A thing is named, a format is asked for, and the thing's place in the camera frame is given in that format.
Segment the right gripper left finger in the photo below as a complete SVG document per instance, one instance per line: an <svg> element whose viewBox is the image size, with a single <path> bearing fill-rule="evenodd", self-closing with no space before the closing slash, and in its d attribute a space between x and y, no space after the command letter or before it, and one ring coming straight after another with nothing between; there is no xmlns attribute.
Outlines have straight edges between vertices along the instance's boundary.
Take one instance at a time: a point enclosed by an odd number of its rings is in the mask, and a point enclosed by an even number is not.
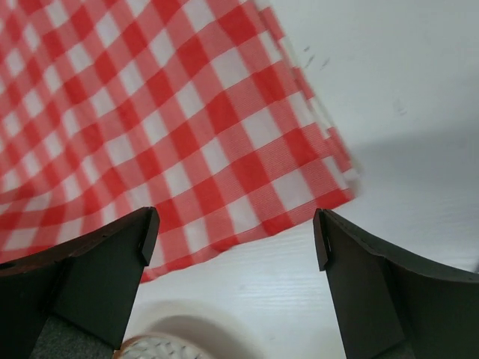
<svg viewBox="0 0 479 359"><path fill-rule="evenodd" d="M144 207L1 264L2 358L112 358L159 230Z"/></svg>

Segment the red white checkered cloth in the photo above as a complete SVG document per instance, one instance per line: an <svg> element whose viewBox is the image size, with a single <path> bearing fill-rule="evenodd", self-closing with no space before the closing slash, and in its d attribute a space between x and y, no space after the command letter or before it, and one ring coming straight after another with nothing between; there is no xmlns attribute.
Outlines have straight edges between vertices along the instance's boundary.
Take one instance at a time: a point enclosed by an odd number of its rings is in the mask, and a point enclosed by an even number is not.
<svg viewBox="0 0 479 359"><path fill-rule="evenodd" d="M3 1L1 260L153 206L143 280L354 197L268 1Z"/></svg>

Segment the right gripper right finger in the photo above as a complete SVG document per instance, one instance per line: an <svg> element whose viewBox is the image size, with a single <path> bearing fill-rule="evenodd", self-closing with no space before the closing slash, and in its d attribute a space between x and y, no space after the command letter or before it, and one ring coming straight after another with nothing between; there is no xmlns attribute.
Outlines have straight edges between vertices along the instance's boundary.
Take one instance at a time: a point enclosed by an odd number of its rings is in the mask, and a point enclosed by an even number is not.
<svg viewBox="0 0 479 359"><path fill-rule="evenodd" d="M347 358L477 358L478 274L393 245L331 210L313 219Z"/></svg>

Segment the floral patterned ceramic bowl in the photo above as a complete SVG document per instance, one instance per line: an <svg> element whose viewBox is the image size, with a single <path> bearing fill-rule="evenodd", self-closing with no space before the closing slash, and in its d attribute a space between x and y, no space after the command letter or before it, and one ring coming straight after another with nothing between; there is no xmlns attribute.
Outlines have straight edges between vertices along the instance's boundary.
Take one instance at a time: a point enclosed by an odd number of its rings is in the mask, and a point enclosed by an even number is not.
<svg viewBox="0 0 479 359"><path fill-rule="evenodd" d="M207 359L213 356L195 344L167 334L144 334L126 340L114 358L123 359Z"/></svg>

